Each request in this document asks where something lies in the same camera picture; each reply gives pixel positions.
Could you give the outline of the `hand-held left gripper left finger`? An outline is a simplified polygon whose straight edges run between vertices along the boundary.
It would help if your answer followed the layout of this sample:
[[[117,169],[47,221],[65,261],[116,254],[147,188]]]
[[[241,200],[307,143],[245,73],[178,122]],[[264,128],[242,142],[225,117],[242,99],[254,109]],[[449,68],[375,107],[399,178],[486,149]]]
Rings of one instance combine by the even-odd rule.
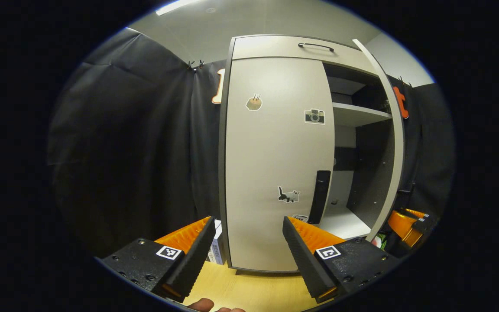
[[[215,221],[208,216],[157,240],[137,238],[101,262],[131,283],[182,303],[206,261]]]

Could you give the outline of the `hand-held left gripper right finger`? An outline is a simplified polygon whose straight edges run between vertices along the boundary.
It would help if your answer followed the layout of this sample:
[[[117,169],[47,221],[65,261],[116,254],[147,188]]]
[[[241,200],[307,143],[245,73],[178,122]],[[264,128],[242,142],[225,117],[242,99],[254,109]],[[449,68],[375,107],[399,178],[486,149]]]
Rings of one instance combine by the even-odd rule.
[[[358,292],[400,265],[398,257],[366,239],[341,239],[290,216],[283,219],[282,233],[317,303]]]

